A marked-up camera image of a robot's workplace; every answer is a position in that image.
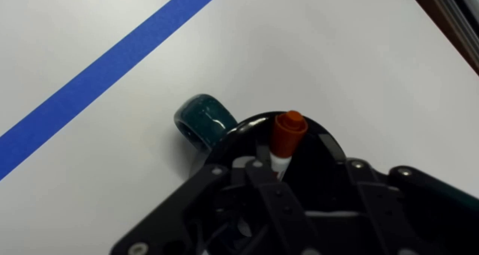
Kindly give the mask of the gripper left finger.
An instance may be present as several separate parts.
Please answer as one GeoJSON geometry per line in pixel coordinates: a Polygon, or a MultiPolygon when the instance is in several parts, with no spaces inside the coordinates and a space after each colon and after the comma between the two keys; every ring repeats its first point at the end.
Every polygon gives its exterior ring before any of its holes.
{"type": "Polygon", "coordinates": [[[319,236],[286,183],[260,161],[205,165],[110,255],[319,255],[319,236]]]}

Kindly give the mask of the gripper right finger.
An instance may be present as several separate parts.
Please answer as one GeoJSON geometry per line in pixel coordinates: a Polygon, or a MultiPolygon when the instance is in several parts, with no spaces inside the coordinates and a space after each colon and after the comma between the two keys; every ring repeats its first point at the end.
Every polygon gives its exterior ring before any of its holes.
{"type": "Polygon", "coordinates": [[[416,168],[348,159],[380,255],[479,255],[479,199],[416,168]]]}

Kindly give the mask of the white marker with orange cap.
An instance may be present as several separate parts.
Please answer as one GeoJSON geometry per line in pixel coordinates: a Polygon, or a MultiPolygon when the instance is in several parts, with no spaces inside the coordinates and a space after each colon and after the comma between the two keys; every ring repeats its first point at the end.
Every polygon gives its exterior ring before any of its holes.
{"type": "Polygon", "coordinates": [[[308,130],[308,123],[301,113],[290,110],[274,117],[269,140],[271,169],[282,180],[292,156],[308,130]]]}

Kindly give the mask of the dark teal glazed mug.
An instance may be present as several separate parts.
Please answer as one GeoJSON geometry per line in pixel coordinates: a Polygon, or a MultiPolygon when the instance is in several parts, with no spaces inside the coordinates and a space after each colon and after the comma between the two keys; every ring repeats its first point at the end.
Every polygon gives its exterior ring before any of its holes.
{"type": "MultiPolygon", "coordinates": [[[[229,170],[225,187],[214,195],[217,208],[257,212],[264,207],[258,190],[244,168],[260,161],[271,171],[261,180],[280,182],[271,169],[270,137],[273,119],[285,111],[253,115],[241,122],[211,95],[187,100],[173,119],[178,130],[201,152],[202,165],[222,165],[229,170]]],[[[346,156],[336,139],[318,122],[306,116],[308,130],[292,156],[282,181],[307,211],[343,211],[357,208],[357,193],[345,164],[346,156]]]]}

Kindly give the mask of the blue tape strip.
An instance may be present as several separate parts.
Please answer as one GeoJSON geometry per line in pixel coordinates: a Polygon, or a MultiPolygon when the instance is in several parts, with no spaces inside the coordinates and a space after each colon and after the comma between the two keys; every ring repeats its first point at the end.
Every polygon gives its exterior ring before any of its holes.
{"type": "Polygon", "coordinates": [[[212,0],[169,0],[0,136],[0,181],[212,0]]]}

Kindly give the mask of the grey metal rail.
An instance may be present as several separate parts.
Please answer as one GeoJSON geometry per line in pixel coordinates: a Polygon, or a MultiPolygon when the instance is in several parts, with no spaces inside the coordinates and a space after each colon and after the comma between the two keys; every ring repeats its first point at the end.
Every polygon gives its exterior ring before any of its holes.
{"type": "Polygon", "coordinates": [[[434,0],[453,25],[468,54],[479,62],[479,0],[434,0]]]}

